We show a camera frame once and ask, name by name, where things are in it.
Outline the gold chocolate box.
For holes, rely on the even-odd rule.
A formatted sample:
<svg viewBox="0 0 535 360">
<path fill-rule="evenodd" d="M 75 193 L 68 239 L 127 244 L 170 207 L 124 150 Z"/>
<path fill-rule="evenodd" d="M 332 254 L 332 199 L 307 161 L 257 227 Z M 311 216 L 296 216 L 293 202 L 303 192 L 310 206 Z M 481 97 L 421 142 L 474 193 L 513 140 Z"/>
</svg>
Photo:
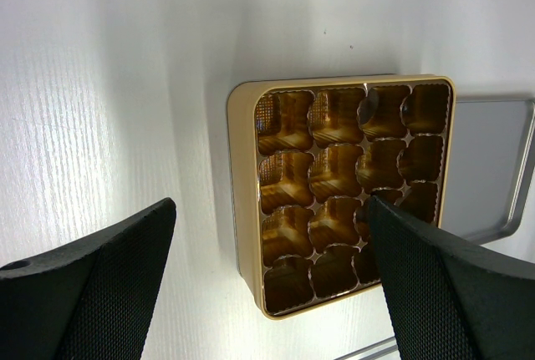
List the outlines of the gold chocolate box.
<svg viewBox="0 0 535 360">
<path fill-rule="evenodd" d="M 379 93 L 374 117 L 359 105 Z M 249 81 L 227 98 L 237 268 L 273 320 L 380 284 L 378 196 L 441 224 L 456 89 L 433 74 Z"/>
</svg>

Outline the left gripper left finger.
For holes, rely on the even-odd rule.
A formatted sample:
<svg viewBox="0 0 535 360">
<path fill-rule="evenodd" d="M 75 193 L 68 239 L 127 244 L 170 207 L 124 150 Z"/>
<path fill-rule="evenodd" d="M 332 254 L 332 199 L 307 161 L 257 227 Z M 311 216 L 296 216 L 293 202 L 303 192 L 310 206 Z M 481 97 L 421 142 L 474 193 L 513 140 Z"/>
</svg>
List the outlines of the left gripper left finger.
<svg viewBox="0 0 535 360">
<path fill-rule="evenodd" d="M 139 359 L 176 224 L 170 198 L 1 268 L 3 359 Z"/>
</svg>

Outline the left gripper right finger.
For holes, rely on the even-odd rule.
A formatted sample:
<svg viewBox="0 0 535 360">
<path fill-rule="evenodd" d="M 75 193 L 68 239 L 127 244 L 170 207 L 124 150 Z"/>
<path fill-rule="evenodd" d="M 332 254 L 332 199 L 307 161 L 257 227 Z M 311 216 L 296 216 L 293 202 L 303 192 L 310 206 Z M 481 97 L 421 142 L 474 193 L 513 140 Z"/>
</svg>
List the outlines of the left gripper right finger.
<svg viewBox="0 0 535 360">
<path fill-rule="evenodd" d="M 372 197 L 369 228 L 403 359 L 532 359 L 534 265 Z"/>
</svg>

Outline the dark chocolate piece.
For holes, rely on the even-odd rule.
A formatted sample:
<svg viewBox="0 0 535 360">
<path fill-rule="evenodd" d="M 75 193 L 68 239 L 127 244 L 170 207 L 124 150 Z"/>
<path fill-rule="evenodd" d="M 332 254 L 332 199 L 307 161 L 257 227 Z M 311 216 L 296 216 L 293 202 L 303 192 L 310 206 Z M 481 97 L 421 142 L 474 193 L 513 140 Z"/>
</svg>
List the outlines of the dark chocolate piece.
<svg viewBox="0 0 535 360">
<path fill-rule="evenodd" d="M 375 115 L 379 107 L 380 97 L 375 89 L 368 91 L 367 96 L 359 105 L 359 124 L 364 125 L 369 122 Z"/>
</svg>

